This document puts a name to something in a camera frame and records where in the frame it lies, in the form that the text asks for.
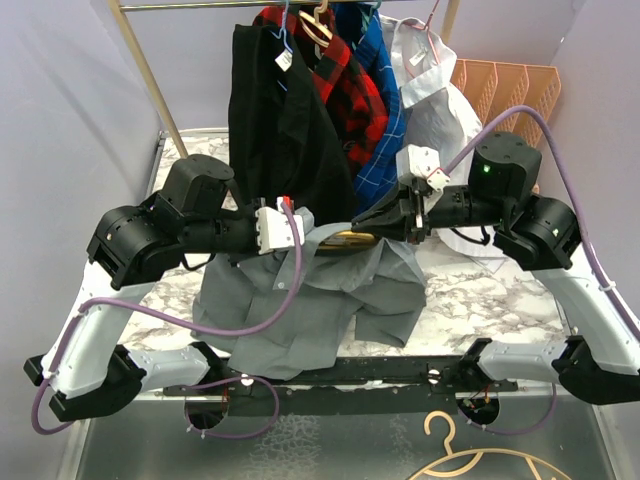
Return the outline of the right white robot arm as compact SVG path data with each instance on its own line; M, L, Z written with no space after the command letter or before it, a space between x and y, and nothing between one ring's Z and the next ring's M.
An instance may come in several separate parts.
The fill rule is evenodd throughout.
M542 155L509 132L491 133L472 156L468 182L451 185L422 154L403 154L404 177L352 229L411 244L434 230L491 227L493 245L530 272L559 303L577 333L548 344L475 341L453 368L459 389L481 391L504 380L559 384L592 405L639 399L639 341L586 265L573 209L533 193Z

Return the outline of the yellow wire hanger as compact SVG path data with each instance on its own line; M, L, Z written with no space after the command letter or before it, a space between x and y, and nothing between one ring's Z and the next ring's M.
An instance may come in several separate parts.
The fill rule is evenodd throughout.
M375 235L345 230L331 234L322 240L318 250L328 253L362 251L373 248L378 242L379 238Z

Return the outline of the grey button shirt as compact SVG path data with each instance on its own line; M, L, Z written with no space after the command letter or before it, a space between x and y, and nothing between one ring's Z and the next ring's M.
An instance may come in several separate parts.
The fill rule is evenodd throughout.
M302 284L287 311L259 333L200 340L228 352L230 368L280 380L333 366L349 325L361 341L404 347L426 305L426 279L413 247L382 239L360 252L321 252L321 242L342 224L316 226L307 208L296 213L305 233ZM258 325L281 306L294 272L292 251L238 264L218 255L205 268L193 320L224 330Z

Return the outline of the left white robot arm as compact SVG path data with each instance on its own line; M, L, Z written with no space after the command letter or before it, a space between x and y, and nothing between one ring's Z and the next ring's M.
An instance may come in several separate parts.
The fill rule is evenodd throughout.
M255 214L240 196L232 168L203 154L176 161L159 191L138 206L105 213L89 242L83 280L63 330L24 371L63 425L112 415L145 391L189 385L206 395L220 385L221 364L202 342L143 353L119 339L137 305L189 254L257 250Z

